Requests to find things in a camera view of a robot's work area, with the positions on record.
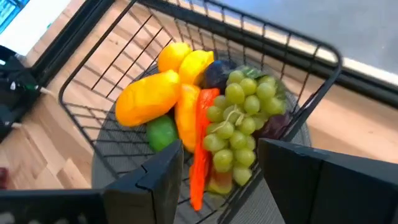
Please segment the grey round woven mat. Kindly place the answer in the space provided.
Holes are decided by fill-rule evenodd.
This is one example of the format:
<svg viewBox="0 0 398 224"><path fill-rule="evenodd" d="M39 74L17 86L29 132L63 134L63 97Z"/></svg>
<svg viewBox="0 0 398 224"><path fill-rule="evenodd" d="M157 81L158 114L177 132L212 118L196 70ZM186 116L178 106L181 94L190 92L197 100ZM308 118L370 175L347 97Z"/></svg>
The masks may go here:
<svg viewBox="0 0 398 224"><path fill-rule="evenodd" d="M118 124L114 105L92 115L100 123L94 141L92 163L94 188L103 188L134 171L153 157L146 140L146 126L126 128ZM221 196L205 192L202 209L194 211L190 205L188 169L193 154L181 151L183 166L178 173L180 190L173 224L284 224L266 182L251 179L248 186L233 187L231 193Z"/></svg>

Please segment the large yellow-orange mango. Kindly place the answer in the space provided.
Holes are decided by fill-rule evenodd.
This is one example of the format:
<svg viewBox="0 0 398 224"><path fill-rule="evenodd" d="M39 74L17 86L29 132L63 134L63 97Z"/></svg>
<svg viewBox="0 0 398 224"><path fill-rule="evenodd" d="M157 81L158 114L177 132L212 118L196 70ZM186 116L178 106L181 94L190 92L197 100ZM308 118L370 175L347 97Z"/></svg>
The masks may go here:
<svg viewBox="0 0 398 224"><path fill-rule="evenodd" d="M116 119L122 126L138 126L166 114L178 101L182 83L177 72L150 75L128 85L116 101Z"/></svg>

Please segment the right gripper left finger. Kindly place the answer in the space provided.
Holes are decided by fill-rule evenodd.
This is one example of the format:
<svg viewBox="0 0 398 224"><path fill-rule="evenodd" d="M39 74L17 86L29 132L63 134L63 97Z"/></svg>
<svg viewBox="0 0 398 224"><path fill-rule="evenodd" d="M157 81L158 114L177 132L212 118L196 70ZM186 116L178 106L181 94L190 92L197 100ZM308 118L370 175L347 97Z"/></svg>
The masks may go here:
<svg viewBox="0 0 398 224"><path fill-rule="evenodd" d="M108 224L173 224L183 171L176 140L104 190Z"/></svg>

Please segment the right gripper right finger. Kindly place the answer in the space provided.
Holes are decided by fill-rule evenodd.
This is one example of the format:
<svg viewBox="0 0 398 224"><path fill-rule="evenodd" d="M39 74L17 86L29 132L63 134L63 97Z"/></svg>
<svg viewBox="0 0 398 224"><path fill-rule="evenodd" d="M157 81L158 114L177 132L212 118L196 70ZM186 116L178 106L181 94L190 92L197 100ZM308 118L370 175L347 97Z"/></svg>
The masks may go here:
<svg viewBox="0 0 398 224"><path fill-rule="evenodd" d="M286 224L398 224L398 164L273 139L257 153Z"/></svg>

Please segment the green grape bunch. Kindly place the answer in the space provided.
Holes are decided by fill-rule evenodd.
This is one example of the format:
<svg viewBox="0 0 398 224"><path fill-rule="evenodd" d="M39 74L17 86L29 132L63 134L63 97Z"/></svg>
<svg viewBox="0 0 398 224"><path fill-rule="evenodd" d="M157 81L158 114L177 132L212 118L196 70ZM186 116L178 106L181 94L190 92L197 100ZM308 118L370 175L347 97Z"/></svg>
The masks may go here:
<svg viewBox="0 0 398 224"><path fill-rule="evenodd" d="M284 86L271 74L254 67L235 68L226 81L224 94L217 96L206 111L210 125L203 146L212 155L217 172L232 172L233 182L244 186L256 161L256 139L276 114L285 114Z"/></svg>

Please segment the yellow lemon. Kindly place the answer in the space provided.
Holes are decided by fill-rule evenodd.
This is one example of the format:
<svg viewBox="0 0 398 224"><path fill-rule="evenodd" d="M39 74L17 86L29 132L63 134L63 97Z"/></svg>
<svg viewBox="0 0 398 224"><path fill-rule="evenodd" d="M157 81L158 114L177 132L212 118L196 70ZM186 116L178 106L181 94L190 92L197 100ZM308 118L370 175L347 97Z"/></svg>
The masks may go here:
<svg viewBox="0 0 398 224"><path fill-rule="evenodd" d="M173 70L177 72L184 58L192 52L192 48L185 42L173 42L163 48L158 57L159 72Z"/></svg>
<svg viewBox="0 0 398 224"><path fill-rule="evenodd" d="M213 51L194 50L183 60L178 74L182 83L199 85L203 80L206 68L213 63Z"/></svg>

